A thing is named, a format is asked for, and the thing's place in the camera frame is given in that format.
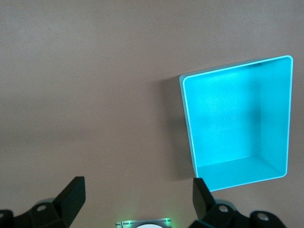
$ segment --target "screw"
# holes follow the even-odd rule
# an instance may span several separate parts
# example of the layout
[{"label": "screw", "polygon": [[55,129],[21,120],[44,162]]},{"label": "screw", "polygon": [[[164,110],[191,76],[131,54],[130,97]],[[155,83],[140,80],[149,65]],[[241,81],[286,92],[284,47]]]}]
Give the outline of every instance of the screw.
[{"label": "screw", "polygon": [[228,212],[228,208],[227,208],[225,205],[220,205],[220,206],[218,207],[218,209],[219,209],[221,212],[224,212],[224,213]]},{"label": "screw", "polygon": [[257,217],[258,217],[260,220],[262,220],[262,221],[269,221],[268,216],[267,216],[266,214],[264,214],[264,213],[258,213],[258,214],[257,214]]},{"label": "screw", "polygon": [[41,205],[41,206],[37,207],[37,211],[45,210],[45,208],[47,208],[46,205]]}]

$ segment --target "beige table surface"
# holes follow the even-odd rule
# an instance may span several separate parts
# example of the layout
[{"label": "beige table surface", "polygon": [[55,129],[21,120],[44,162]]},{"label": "beige table surface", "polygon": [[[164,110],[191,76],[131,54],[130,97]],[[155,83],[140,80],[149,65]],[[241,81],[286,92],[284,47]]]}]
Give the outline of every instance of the beige table surface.
[{"label": "beige table surface", "polygon": [[0,2],[0,208],[15,215],[85,176],[73,228],[196,219],[178,76],[292,55],[286,177],[214,192],[304,226],[304,1]]}]

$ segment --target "table surface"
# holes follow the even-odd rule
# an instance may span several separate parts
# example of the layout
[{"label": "table surface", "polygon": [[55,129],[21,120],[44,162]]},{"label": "table surface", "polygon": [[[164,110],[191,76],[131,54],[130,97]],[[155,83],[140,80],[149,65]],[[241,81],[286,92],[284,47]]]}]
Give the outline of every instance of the table surface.
[{"label": "table surface", "polygon": [[23,213],[85,176],[72,227],[196,219],[179,75],[291,55],[288,174],[213,192],[304,225],[304,1],[0,3],[0,208]]}]

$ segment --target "bolt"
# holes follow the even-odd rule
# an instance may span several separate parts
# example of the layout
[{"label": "bolt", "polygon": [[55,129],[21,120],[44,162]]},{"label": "bolt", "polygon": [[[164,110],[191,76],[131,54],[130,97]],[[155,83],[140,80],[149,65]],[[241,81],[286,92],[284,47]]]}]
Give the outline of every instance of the bolt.
[{"label": "bolt", "polygon": [[260,220],[262,220],[262,221],[269,221],[268,216],[267,216],[266,214],[264,214],[264,213],[258,213],[258,214],[257,214],[257,217],[258,217]]},{"label": "bolt", "polygon": [[224,213],[228,212],[228,208],[227,208],[225,205],[220,205],[220,206],[218,207],[218,209],[219,209],[221,212],[224,212]]}]

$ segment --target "small device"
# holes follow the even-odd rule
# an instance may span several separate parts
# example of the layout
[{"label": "small device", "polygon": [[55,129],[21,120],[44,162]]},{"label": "small device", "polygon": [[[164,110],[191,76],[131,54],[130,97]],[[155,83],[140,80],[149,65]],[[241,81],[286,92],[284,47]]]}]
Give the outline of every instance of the small device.
[{"label": "small device", "polygon": [[171,228],[170,218],[117,222],[116,228]]}]

